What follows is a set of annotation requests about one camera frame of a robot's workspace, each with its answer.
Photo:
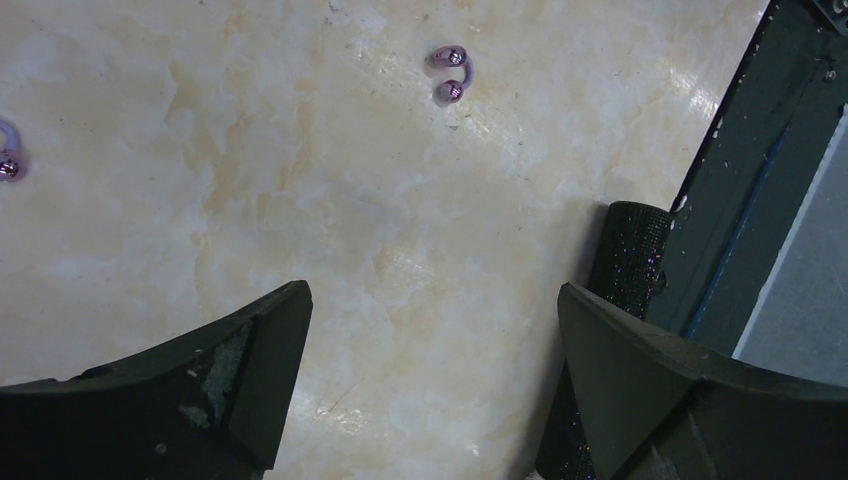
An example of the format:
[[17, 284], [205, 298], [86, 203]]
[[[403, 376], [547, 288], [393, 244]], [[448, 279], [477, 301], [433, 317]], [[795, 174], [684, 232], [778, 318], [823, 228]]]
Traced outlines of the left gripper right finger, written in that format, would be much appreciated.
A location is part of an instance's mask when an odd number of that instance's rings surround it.
[[734, 360], [591, 292], [558, 296], [601, 479], [843, 479], [847, 391]]

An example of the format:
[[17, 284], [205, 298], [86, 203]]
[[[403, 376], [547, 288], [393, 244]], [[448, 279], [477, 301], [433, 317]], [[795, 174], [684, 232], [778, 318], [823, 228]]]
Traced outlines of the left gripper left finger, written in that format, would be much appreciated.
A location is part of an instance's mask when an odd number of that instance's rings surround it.
[[260, 479], [273, 469], [313, 301], [292, 281], [65, 381], [1, 391], [5, 479]]

